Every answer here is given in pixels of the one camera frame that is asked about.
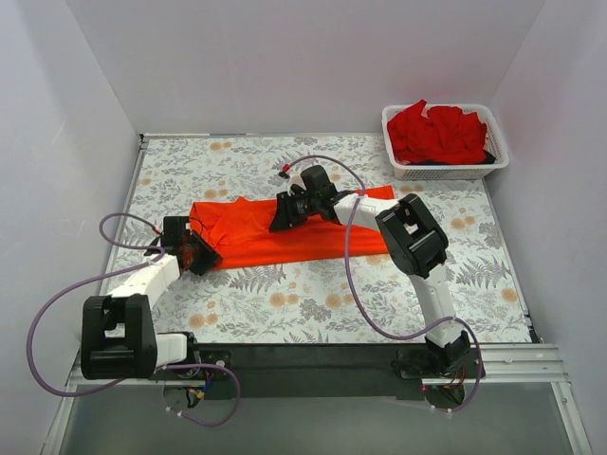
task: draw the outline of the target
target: plastic basket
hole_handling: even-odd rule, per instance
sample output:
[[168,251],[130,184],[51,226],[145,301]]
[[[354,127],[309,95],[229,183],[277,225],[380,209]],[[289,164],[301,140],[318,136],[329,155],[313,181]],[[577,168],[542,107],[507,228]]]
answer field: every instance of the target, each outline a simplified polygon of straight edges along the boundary
[[390,163],[395,168],[395,176],[400,179],[412,179],[412,180],[436,180],[436,179],[462,179],[462,180],[475,180],[483,178],[485,175],[496,169],[502,169],[506,167],[510,161],[508,157],[508,151],[506,148],[506,142],[502,136],[497,121],[491,111],[481,104],[427,104],[427,108],[433,106],[457,106],[464,111],[465,114],[476,112],[478,118],[487,125],[487,140],[485,143],[485,150],[495,156],[495,163],[493,164],[478,164],[468,166],[448,166],[448,165],[436,165],[436,166],[411,166],[406,164],[400,164],[395,160],[395,154],[392,150],[392,142],[388,135],[388,121],[390,121],[400,111],[407,109],[411,104],[401,106],[387,106],[381,112],[381,126],[383,128],[383,137],[386,142],[386,152],[390,157]]

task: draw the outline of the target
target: floral pattern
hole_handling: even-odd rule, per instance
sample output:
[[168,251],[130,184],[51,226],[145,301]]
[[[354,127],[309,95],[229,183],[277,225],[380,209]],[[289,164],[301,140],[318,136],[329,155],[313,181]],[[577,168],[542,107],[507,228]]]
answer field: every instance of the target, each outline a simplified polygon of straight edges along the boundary
[[[131,213],[159,226],[164,215],[186,215],[194,201],[268,199],[283,191],[277,172],[302,155],[331,155],[369,187],[393,185],[397,197],[416,192],[450,239],[447,273],[453,304],[484,342],[530,341],[521,296],[483,182],[394,178],[379,136],[229,137],[152,139],[140,168]],[[320,162],[310,159],[303,165]],[[356,187],[338,165],[322,163],[340,189]],[[147,245],[153,232],[126,222],[120,240]],[[120,249],[114,270],[141,261]],[[352,259],[354,281],[369,315],[384,330],[409,334],[424,326],[409,280],[388,255]],[[126,279],[108,283],[111,289]],[[153,309],[159,332],[192,331],[203,342],[389,341],[359,314],[343,260],[186,272]]]

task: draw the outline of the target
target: white enclosure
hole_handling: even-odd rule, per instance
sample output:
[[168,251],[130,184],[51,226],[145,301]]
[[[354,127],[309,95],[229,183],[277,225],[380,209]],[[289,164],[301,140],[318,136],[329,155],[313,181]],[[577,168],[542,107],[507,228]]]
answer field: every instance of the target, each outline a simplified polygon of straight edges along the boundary
[[[97,223],[121,208],[137,134],[379,133],[384,106],[424,98],[489,105],[500,123],[510,166],[488,179],[500,223],[607,453],[604,2],[6,0],[0,23],[0,452],[43,446],[59,400],[30,377],[28,325],[102,271]],[[36,337],[56,386],[95,290],[59,302]]]

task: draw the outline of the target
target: orange flower print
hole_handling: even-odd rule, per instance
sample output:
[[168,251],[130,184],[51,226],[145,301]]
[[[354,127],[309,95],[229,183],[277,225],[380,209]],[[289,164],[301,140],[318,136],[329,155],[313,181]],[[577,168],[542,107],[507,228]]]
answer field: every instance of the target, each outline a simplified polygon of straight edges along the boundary
[[455,218],[454,220],[451,221],[451,227],[454,229],[457,229],[457,230],[461,230],[466,227],[466,223],[464,223],[459,218]]
[[282,292],[275,292],[274,294],[269,296],[269,304],[272,305],[274,308],[281,308],[285,306],[285,301],[285,294],[283,294]]
[[324,301],[324,304],[328,308],[335,310],[341,307],[341,297],[338,294],[330,294],[329,296],[327,296],[326,300]]
[[381,264],[381,255],[374,254],[373,256],[367,256],[364,258],[367,264],[369,265],[380,265]]
[[216,324],[218,320],[219,320],[219,317],[215,313],[211,313],[210,315],[208,315],[205,318],[205,322],[207,322],[210,325]]
[[514,289],[507,287],[502,289],[502,299],[510,303],[516,303],[519,300],[519,296]]
[[191,328],[199,329],[200,327],[205,325],[205,317],[202,315],[191,315],[188,323],[190,324]]

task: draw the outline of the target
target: purple cable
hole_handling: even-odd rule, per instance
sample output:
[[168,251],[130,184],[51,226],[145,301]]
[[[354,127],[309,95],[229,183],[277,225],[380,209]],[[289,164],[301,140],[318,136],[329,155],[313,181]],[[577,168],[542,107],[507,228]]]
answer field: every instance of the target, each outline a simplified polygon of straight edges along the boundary
[[236,411],[238,411],[238,407],[240,406],[240,382],[238,381],[238,378],[236,377],[236,374],[234,374],[231,370],[228,370],[225,367],[220,367],[219,365],[212,365],[211,363],[192,363],[189,365],[167,365],[165,367],[162,367],[161,370],[185,370],[185,369],[193,369],[193,368],[204,368],[206,370],[217,370],[218,372],[221,373],[225,373],[227,374],[230,379],[232,381],[234,381],[234,386],[236,386],[236,401],[234,402],[234,406],[232,406],[232,408],[230,409],[230,412],[228,412],[228,414],[221,420],[217,421],[217,422],[207,422],[206,420],[202,420],[199,419],[198,417],[195,417],[194,415],[191,415],[187,412],[184,412],[183,410],[177,409],[177,408],[171,408],[171,407],[167,407],[167,410],[170,410],[171,412],[174,412],[175,414],[181,416],[181,417],[185,417],[188,420],[191,420],[192,422],[201,425],[203,427],[208,427],[208,428],[215,428],[215,427],[220,427],[222,425],[224,425],[226,422],[229,421],[229,419],[231,419],[231,417],[236,413]]
[[[103,225],[105,225],[105,223],[107,222],[107,220],[109,220],[110,218],[115,218],[117,216],[126,216],[128,218],[133,218],[135,220],[138,220],[142,223],[145,223],[146,225],[148,225],[149,227],[151,227],[154,232],[157,232],[156,227],[150,223],[147,220],[144,220],[141,217],[138,217],[136,215],[132,215],[130,213],[122,213],[122,212],[117,212],[117,213],[110,213],[108,215],[105,215],[100,223],[99,223],[99,232],[101,234],[101,237],[103,237],[103,239],[110,243],[111,245],[114,246],[119,246],[122,248],[128,248],[128,249],[139,249],[139,250],[143,250],[143,249],[157,249],[159,254],[157,256],[155,256],[152,259],[152,263],[155,263],[157,261],[159,261],[160,259],[162,259],[162,257],[164,256],[164,248],[162,246],[131,246],[131,245],[126,245],[126,244],[122,244],[120,242],[116,242],[115,240],[111,239],[110,237],[107,236],[107,234],[103,231]],[[115,272],[109,272],[109,273],[105,273],[102,275],[98,275],[96,277],[92,277],[92,278],[88,278],[86,280],[82,280],[81,282],[76,282],[74,284],[72,284],[71,286],[68,286],[66,289],[59,291],[57,294],[55,294],[53,297],[51,297],[43,306],[42,308],[40,308],[40,310],[38,311],[38,313],[36,314],[36,316],[34,317],[34,320],[31,322],[31,325],[29,326],[29,330],[28,330],[28,340],[26,343],[26,354],[28,357],[28,366],[29,366],[29,370],[31,371],[31,375],[34,377],[34,379],[36,380],[36,382],[40,385],[40,387],[42,387],[45,391],[48,391],[49,393],[52,393],[53,395],[57,395],[57,396],[61,396],[63,398],[76,398],[79,396],[85,396],[85,395],[90,395],[92,393],[96,393],[98,391],[105,391],[106,389],[109,389],[112,386],[115,386],[116,384],[118,384],[120,381],[122,381],[123,379],[116,379],[114,381],[110,381],[107,384],[103,384],[102,386],[96,387],[94,389],[90,389],[87,391],[61,391],[59,389],[55,389],[54,387],[52,387],[50,384],[48,384],[40,375],[40,372],[38,372],[38,368],[36,367],[36,364],[34,362],[34,353],[33,353],[33,341],[34,341],[34,334],[36,333],[36,327],[38,327],[38,324],[40,323],[40,319],[42,319],[42,316],[45,314],[46,310],[48,310],[48,308],[50,308],[50,306],[57,301],[58,299],[60,299],[61,297],[63,297],[65,294],[73,291],[74,289],[78,289],[79,287],[85,286],[87,284],[90,284],[92,282],[99,282],[101,280],[105,280],[107,278],[112,278],[112,277],[116,277],[118,275],[121,275],[123,273],[130,273],[130,272],[134,272],[136,270],[140,270],[141,268],[147,267],[149,265],[149,263],[144,263],[144,264],[137,264],[137,265],[133,265],[131,267],[126,267],[123,268],[122,270],[116,270]]]
[[[291,168],[294,165],[296,165],[297,163],[304,161],[306,159],[310,159],[310,158],[326,159],[326,160],[332,161],[336,164],[339,164],[346,171],[348,171],[350,174],[352,174],[352,176],[360,184],[359,197],[354,202],[354,206],[352,207],[352,213],[350,213],[350,218],[348,219],[348,224],[346,225],[346,228],[345,228],[344,262],[345,262],[345,275],[346,275],[346,279],[348,280],[348,284],[350,286],[350,291],[352,292],[352,297],[354,298],[354,301],[356,302],[357,307],[359,308],[359,311],[362,314],[362,317],[364,318],[364,320],[367,321],[367,323],[371,326],[371,328],[386,338],[394,339],[397,341],[407,341],[407,340],[414,339],[414,338],[427,334],[430,330],[432,330],[434,327],[442,324],[443,322],[447,322],[448,320],[454,320],[455,322],[462,324],[464,326],[464,328],[466,328],[466,330],[470,333],[470,336],[472,337],[472,340],[474,341],[474,345],[476,346],[476,351],[478,353],[478,373],[476,374],[476,380],[474,382],[474,386],[472,387],[472,391],[470,392],[468,399],[465,400],[464,403],[457,406],[456,408],[453,408],[453,409],[437,408],[438,410],[441,410],[443,412],[456,412],[458,410],[462,410],[470,403],[470,401],[472,401],[474,396],[476,396],[479,385],[481,383],[481,377],[483,375],[483,357],[481,355],[481,345],[480,345],[478,339],[476,338],[476,335],[474,334],[474,332],[472,332],[472,329],[468,325],[467,322],[465,322],[464,320],[462,320],[460,318],[449,317],[449,316],[441,318],[441,319],[437,319],[435,322],[433,322],[429,326],[423,328],[419,332],[416,332],[411,335],[402,335],[402,336],[389,334],[388,332],[385,332],[383,329],[381,329],[381,327],[379,327],[377,324],[375,324],[373,322],[373,320],[367,314],[367,311],[365,310],[364,306],[362,305],[362,302],[360,301],[359,294],[357,293],[356,287],[354,286],[354,280],[352,279],[352,270],[350,269],[350,231],[352,230],[352,224],[354,223],[354,217],[356,215],[357,209],[359,208],[360,198],[366,193],[367,188],[366,188],[364,182],[362,181],[362,179],[352,169],[350,169],[348,166],[343,164],[338,159],[332,158],[330,156],[325,156],[325,155],[302,156],[302,157],[294,160],[292,163],[290,163],[288,165],[288,167]],[[407,404],[407,406],[411,406],[411,407],[419,408],[419,409],[426,408],[426,407],[415,405],[415,404]]]

